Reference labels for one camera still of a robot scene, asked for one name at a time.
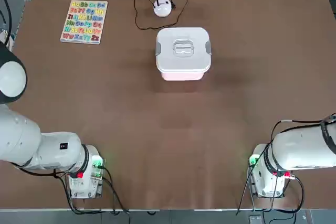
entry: brown table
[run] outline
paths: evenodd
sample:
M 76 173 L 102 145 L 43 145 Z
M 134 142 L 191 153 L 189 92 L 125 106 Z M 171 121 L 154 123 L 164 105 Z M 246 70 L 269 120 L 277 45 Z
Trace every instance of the brown table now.
M 60 42 L 70 1 L 26 4 L 14 53 L 27 68 L 28 89 L 11 108 L 43 132 L 76 132 L 95 145 L 127 208 L 237 208 L 247 158 L 269 141 L 276 121 L 335 111 L 336 22 L 328 0 L 189 0 L 178 26 L 204 27 L 213 52 L 211 69 L 196 82 L 162 80 L 157 32 L 136 28 L 133 0 L 102 0 L 109 6 L 100 45 Z M 160 19 L 148 0 L 137 0 L 138 24 L 172 23 L 184 0 L 175 3 Z M 68 207 L 58 181 L 0 166 L 1 208 Z M 329 197 L 335 169 L 296 174 L 305 208 L 336 207 Z M 275 207 L 296 208 L 299 199 L 291 183 Z M 108 188 L 85 208 L 110 209 Z M 243 208 L 251 208 L 248 191 Z

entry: electronic device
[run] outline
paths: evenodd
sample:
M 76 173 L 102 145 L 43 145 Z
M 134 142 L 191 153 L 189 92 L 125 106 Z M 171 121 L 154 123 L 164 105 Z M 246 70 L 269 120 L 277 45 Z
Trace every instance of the electronic device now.
M 331 115 L 313 125 L 287 129 L 277 134 L 272 143 L 257 145 L 249 158 L 252 194 L 282 197 L 285 180 L 296 178 L 290 171 L 336 166 L 334 140 L 336 116 Z
M 41 133 L 35 122 L 8 108 L 26 87 L 24 65 L 0 42 L 0 159 L 24 170 L 67 173 L 72 198 L 99 196 L 103 159 L 94 146 L 71 132 Z

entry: floor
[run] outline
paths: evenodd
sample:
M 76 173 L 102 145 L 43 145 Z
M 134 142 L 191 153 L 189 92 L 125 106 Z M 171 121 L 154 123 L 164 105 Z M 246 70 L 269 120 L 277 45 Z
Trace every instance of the floor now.
M 235 215 L 235 211 L 192 211 L 165 210 L 150 216 L 147 212 L 132 212 L 131 224 L 217 224 L 234 223 L 249 224 L 249 216 L 259 213 L 242 211 Z M 288 218 L 287 214 L 278 212 L 265 213 L 268 223 L 274 218 Z M 302 210 L 297 215 L 296 224 L 332 224 L 336 220 L 336 210 Z M 109 212 L 98 215 L 78 216 L 71 211 L 30 211 L 30 212 L 0 212 L 1 224 L 128 224 L 128 216 L 121 213 L 113 216 Z M 291 220 L 273 221 L 275 224 L 292 224 Z M 261 220 L 251 224 L 262 224 Z

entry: lamp base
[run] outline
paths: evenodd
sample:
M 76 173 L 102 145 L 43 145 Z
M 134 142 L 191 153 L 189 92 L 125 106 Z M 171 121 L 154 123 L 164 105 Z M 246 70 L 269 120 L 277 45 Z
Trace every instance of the lamp base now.
M 154 2 L 154 13 L 157 17 L 167 17 L 172 12 L 172 3 L 170 0 L 159 0 Z

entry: plastic container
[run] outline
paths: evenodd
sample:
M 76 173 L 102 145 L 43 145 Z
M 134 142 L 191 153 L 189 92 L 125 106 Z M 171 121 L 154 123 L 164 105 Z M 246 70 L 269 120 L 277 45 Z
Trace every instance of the plastic container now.
M 211 65 L 209 34 L 200 27 L 164 28 L 157 34 L 155 54 L 164 80 L 200 80 Z

